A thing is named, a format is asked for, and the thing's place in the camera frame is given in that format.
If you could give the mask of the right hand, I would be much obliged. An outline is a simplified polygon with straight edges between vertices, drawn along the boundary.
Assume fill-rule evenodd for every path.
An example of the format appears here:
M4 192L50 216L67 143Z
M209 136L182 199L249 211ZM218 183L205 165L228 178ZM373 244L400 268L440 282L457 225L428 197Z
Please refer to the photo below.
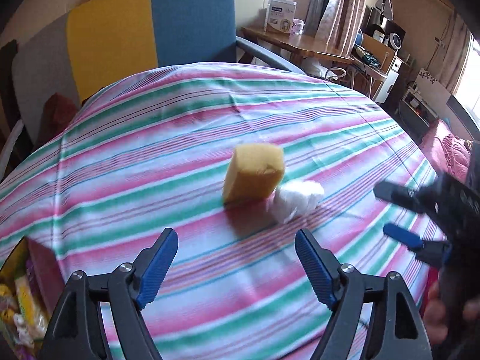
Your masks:
M423 323L431 345L441 344L447 337L446 306L440 299L439 282L434 282L427 295L427 306L423 315ZM469 300L463 308L463 319L467 323L479 319L479 297Z

